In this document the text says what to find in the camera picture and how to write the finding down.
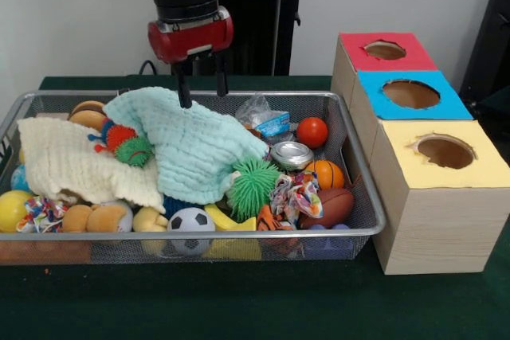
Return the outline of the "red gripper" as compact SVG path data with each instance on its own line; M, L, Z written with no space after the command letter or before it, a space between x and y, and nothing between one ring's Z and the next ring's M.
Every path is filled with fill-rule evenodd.
M182 108L191 108L192 99L180 62L200 53L216 53L217 95L228 94L226 62L220 51L229 48L233 40L233 20L224 6L220 6L212 18L200 21L151 21L147 25L147 37L156 57L166 64L173 64Z

